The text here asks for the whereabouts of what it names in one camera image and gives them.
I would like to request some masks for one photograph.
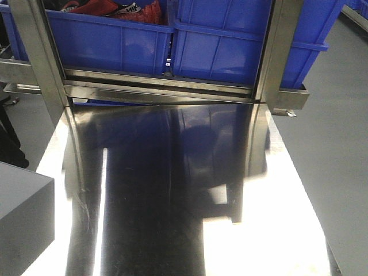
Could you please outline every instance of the blue crate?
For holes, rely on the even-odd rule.
[[[145,6],[152,0],[136,0]],[[6,1],[0,1],[13,55],[28,60]],[[47,11],[63,65],[162,74],[174,28],[85,14]]]
[[[253,85],[262,51],[260,35],[206,28],[175,20],[171,54],[177,76]],[[281,86],[298,89],[327,44],[294,42]]]
[[[368,1],[362,0],[361,15],[368,19]]]
[[[272,0],[180,0],[182,23],[262,34]]]
[[[294,40],[323,43],[346,0],[305,0]],[[182,23],[263,35],[270,0],[180,0]]]
[[[360,10],[362,7],[361,0],[346,0],[345,4],[353,10]]]

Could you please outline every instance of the stainless steel frame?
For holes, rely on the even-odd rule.
[[[293,114],[308,98],[302,90],[279,89],[303,0],[274,0],[255,87],[185,78],[64,69],[41,0],[9,0],[30,63],[0,59],[0,81],[39,85],[53,123],[67,97],[145,102],[202,104],[266,102],[275,114]],[[35,87],[17,91],[36,93]]]
[[[53,124],[68,106],[64,71],[41,0],[9,0],[14,21],[24,43],[37,83]]]
[[[274,108],[295,108],[293,104],[285,105],[279,88],[303,3],[303,0],[273,2],[254,94],[255,100],[266,102],[271,112]],[[293,96],[288,95],[286,102],[293,103]],[[308,96],[296,94],[296,97],[303,106]]]

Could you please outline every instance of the gray box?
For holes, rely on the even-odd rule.
[[[21,275],[54,237],[53,179],[0,162],[0,275]]]

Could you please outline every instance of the gray floor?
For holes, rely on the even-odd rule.
[[[368,39],[346,18],[312,67],[297,118],[275,117],[344,276],[368,275]],[[52,134],[38,95],[7,108],[35,170]]]
[[[6,107],[7,115],[19,137],[21,149],[29,160],[28,170],[36,171],[52,136],[53,125],[41,95],[12,94],[21,100]]]

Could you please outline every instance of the stainless steel table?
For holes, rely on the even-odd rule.
[[[266,105],[66,108],[24,275],[339,275]]]

